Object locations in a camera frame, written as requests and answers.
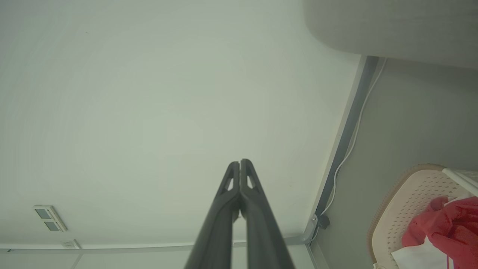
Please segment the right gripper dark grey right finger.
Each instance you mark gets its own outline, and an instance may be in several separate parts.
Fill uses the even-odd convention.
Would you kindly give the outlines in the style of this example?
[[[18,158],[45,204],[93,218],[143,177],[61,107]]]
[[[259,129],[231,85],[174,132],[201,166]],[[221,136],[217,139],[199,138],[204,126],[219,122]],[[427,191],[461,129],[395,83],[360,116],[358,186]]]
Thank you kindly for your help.
[[[251,160],[240,162],[241,213],[249,269],[294,269],[285,240]]]

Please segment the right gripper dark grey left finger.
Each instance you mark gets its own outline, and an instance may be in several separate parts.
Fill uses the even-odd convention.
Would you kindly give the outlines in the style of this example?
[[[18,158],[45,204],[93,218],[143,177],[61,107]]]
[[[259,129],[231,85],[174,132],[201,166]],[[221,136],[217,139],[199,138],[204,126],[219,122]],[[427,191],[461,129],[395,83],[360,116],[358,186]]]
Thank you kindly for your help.
[[[232,267],[233,224],[240,210],[239,176],[239,162],[230,163],[184,266],[186,269]]]

